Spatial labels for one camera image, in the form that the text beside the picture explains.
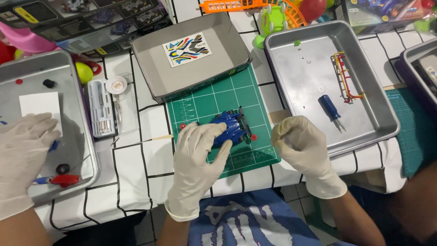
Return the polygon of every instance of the white latex glove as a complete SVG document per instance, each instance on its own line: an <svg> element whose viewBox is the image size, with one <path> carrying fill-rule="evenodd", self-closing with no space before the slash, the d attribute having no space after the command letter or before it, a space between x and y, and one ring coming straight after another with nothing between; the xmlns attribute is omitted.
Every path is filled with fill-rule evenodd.
<svg viewBox="0 0 437 246"><path fill-rule="evenodd" d="M284 119L273 127L271 142L282 159L305 175L306 188L313 196L331 199L347 192L331 167L325 134L306 117Z"/></svg>
<svg viewBox="0 0 437 246"><path fill-rule="evenodd" d="M28 188L61 133L51 113L28 114L0 127L0 220L33 206Z"/></svg>
<svg viewBox="0 0 437 246"><path fill-rule="evenodd" d="M198 126L192 122L179 133L173 157L174 184L165 202L175 221L190 221L199 216L199 201L222 174L232 147L232 141L226 140L214 161L206 162L214 138L225 130L226 123Z"/></svg>

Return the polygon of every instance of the green cutting mat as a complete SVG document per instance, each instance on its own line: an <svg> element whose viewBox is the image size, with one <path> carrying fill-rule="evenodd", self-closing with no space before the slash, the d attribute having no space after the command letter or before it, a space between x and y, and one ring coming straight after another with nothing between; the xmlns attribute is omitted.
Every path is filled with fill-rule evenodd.
<svg viewBox="0 0 437 246"><path fill-rule="evenodd" d="M385 91L401 123L397 138L404 176L413 176L421 165L437 159L436 124L408 88Z"/></svg>
<svg viewBox="0 0 437 246"><path fill-rule="evenodd" d="M207 124L215 115L223 111L233 109L238 112L240 106L252 134L256 134L258 138L252 141L245 135L246 141L231 148L225 170L220 178L254 170L281 160L270 143L271 127L252 65L246 70L200 90L187 92L167 103L175 142L182 123L197 121L200 124ZM213 148L206 161L213 162L218 151L218 148Z"/></svg>

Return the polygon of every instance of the metal tray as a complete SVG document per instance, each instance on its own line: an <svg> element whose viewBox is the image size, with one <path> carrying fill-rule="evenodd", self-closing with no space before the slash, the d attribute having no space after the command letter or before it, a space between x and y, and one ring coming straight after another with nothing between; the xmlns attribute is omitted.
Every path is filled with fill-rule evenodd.
<svg viewBox="0 0 437 246"><path fill-rule="evenodd" d="M40 176L56 176L57 165L67 163L71 174L80 175L80 181L65 189L52 184L33 185L29 195L34 202L44 203L92 185L99 177L100 166L90 134L83 91L71 56L65 51L31 56L3 64L0 74L0 119L7 123L21 117L18 96L59 93L63 136L59 139L58 148L48 153ZM15 84L16 79L22 79L23 83ZM53 80L57 85L53 89L46 88L42 84L45 79Z"/></svg>
<svg viewBox="0 0 437 246"><path fill-rule="evenodd" d="M171 67L162 45L203 32L212 54ZM157 102L252 61L226 13L208 14L147 34L132 42L132 50Z"/></svg>
<svg viewBox="0 0 437 246"><path fill-rule="evenodd" d="M399 121L385 96L356 35L344 21L330 21L269 35L265 53L288 110L308 117L326 135L330 157L391 138ZM345 103L333 55L344 51L353 95L364 91L365 99ZM328 95L346 127L340 133L318 99Z"/></svg>
<svg viewBox="0 0 437 246"><path fill-rule="evenodd" d="M430 90L430 87L420 77L412 63L436 49L436 47L437 39L423 42L402 51L399 60L395 62L395 68L399 75L401 75L410 91L435 121L437 121L437 98Z"/></svg>

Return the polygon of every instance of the screwdriver handle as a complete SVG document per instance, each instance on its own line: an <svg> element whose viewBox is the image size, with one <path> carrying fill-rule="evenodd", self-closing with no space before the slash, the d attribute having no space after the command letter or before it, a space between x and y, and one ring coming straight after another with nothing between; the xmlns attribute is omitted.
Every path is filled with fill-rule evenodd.
<svg viewBox="0 0 437 246"><path fill-rule="evenodd" d="M341 117L328 95L321 96L320 102L323 104L332 120L336 120Z"/></svg>

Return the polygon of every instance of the white tablecloth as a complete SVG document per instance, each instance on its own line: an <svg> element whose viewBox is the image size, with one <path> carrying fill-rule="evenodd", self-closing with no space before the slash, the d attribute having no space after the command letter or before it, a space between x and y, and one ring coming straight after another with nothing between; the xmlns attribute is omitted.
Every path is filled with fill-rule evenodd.
<svg viewBox="0 0 437 246"><path fill-rule="evenodd" d="M174 1L172 14L181 22L202 13L198 9L198 1L178 0ZM267 112L283 110L284 106L278 96L277 85L264 51L254 49L252 45L252 40L259 31L260 25L255 22L259 19L259 13L250 15L246 12L231 12L229 17L253 57L252 67ZM395 32L359 36L361 45L384 87L403 82L393 66L399 54L404 49L431 38L434 37L417 33L412 26ZM140 129L121 135L114 146L111 146L113 139L96 143L101 175L92 187L35 209L51 233L100 224L156 207L166 200L173 183L172 138L140 143L171 134L165 105L158 105L152 100L132 53L103 59L102 65L104 73L96 78L109 78L125 72L133 75L138 111L133 109L132 113L138 114ZM395 188L392 190L396 190L399 185L402 187L403 184L399 183L402 160L396 138L335 157L332 165L339 175L385 168L394 179ZM305 177L282 161L220 179L205 197L285 186L304 180Z"/></svg>

